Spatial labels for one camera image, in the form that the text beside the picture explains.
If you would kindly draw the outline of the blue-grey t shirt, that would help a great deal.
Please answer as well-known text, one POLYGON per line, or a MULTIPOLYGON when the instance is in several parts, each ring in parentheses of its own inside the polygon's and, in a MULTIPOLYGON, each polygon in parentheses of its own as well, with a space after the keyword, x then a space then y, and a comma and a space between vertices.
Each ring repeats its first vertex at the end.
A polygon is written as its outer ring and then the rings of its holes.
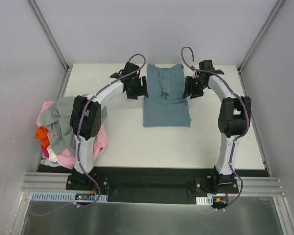
POLYGON ((147 66, 147 91, 143 99, 144 127, 190 127, 191 117, 185 88, 184 67, 147 66))

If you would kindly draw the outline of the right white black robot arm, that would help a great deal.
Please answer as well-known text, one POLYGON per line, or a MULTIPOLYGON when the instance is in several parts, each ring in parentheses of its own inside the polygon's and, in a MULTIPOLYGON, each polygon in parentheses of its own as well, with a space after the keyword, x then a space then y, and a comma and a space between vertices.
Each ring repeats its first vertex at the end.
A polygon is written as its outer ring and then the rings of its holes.
POLYGON ((224 78, 224 72, 213 66, 212 60, 203 60, 199 68, 190 67, 192 76, 185 78, 184 98, 199 98, 204 89, 211 89, 221 101, 218 129, 221 132, 219 157, 209 178, 200 188, 210 194, 222 193, 235 183, 235 159, 241 138, 250 128, 251 99, 239 96, 224 78))

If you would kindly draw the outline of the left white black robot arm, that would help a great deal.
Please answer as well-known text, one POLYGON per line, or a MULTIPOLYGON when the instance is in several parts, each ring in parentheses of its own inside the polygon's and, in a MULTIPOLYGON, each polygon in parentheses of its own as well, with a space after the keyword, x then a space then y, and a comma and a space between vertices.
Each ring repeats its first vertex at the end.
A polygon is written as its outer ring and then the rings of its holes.
POLYGON ((128 61, 97 92, 88 96, 79 95, 74 99, 70 127, 76 141, 76 162, 69 181, 82 190, 94 189, 100 192, 98 182, 90 173, 94 168, 94 143, 102 126, 102 110, 123 93, 126 93, 127 99, 134 100, 148 96, 146 77, 140 77, 143 67, 128 61))

